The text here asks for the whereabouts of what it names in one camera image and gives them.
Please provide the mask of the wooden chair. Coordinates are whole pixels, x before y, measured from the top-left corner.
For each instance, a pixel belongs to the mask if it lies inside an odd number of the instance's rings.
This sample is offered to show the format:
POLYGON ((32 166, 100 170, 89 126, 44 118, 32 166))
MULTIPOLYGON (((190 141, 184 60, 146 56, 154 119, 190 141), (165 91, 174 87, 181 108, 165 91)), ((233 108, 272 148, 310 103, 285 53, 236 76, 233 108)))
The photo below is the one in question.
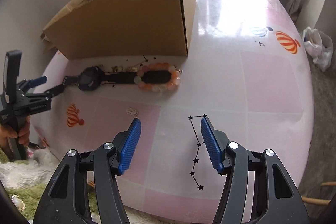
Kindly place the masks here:
POLYGON ((322 182, 313 193, 301 195, 304 203, 326 207, 335 196, 335 181, 322 182))

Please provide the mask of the small pearl hair clip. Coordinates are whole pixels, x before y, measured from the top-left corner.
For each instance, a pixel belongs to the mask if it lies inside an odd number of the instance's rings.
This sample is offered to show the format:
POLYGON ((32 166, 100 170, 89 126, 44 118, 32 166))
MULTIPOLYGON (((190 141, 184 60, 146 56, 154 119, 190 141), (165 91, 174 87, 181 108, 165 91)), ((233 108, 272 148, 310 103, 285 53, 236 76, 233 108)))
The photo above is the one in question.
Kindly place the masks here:
POLYGON ((126 113, 129 114, 129 115, 131 115, 131 116, 136 117, 136 116, 138 115, 139 112, 138 112, 138 110, 135 109, 135 108, 128 107, 128 108, 126 108, 126 113))

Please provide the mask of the black phone on gripper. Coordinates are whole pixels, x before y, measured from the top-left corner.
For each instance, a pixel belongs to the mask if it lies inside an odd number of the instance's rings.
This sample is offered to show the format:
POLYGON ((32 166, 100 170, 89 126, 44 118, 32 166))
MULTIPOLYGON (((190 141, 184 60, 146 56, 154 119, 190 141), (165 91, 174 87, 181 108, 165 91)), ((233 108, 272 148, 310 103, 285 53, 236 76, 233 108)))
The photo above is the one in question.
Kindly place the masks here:
POLYGON ((7 104, 16 102, 17 78, 21 64, 22 51, 13 50, 6 52, 3 69, 3 95, 7 104))

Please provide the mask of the gold pearl brooch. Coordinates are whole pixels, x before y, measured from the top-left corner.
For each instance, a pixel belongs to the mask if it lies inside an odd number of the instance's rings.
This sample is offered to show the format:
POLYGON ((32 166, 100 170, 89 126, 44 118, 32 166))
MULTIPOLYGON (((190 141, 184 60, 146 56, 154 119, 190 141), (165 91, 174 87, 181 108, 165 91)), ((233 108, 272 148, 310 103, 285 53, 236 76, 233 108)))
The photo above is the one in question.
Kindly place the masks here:
POLYGON ((138 65, 134 65, 134 66, 130 66, 130 67, 125 68, 125 71, 126 72, 138 72, 141 68, 142 68, 142 65, 138 64, 138 65))

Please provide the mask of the oval white gem brooch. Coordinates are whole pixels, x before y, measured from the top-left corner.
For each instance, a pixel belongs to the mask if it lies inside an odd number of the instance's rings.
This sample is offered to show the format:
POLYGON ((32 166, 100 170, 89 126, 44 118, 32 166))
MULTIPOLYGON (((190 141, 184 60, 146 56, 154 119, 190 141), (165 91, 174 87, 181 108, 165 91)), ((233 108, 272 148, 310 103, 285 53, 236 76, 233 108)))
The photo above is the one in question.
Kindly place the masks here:
POLYGON ((21 211, 21 212, 25 211, 25 209, 26 209, 25 203, 23 202, 23 200, 19 196, 15 195, 15 194, 12 195, 11 196, 11 201, 19 211, 21 211))

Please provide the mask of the brown cardboard box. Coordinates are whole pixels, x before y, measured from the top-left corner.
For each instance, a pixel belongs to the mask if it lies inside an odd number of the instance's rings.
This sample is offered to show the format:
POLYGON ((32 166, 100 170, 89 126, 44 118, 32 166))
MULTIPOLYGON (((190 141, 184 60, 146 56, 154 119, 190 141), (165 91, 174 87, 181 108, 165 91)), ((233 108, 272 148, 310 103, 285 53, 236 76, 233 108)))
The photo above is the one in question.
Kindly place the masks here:
POLYGON ((66 58, 187 56, 196 0, 72 0, 44 27, 66 58))

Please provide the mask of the white plastic bag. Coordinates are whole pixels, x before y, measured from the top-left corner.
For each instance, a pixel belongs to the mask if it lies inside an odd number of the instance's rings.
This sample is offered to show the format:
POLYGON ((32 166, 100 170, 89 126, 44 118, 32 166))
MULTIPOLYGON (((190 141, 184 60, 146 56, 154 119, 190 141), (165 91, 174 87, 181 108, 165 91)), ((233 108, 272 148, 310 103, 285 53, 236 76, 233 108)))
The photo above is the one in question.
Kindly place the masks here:
POLYGON ((334 53, 331 37, 316 28, 307 27, 303 30, 302 40, 306 53, 313 59, 313 63, 322 72, 329 69, 334 53))

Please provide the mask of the black wrist watch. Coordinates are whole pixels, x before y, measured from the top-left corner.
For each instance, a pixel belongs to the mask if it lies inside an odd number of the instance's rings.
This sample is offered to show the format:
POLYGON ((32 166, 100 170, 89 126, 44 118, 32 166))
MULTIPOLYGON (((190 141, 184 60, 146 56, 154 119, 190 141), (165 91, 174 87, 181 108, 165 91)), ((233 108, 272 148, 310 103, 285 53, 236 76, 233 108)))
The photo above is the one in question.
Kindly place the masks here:
POLYGON ((105 72, 98 66, 87 67, 76 77, 76 86, 82 91, 93 91, 101 85, 106 84, 126 84, 138 85, 141 82, 145 84, 167 84, 173 79, 172 73, 168 70, 154 70, 138 72, 105 72))

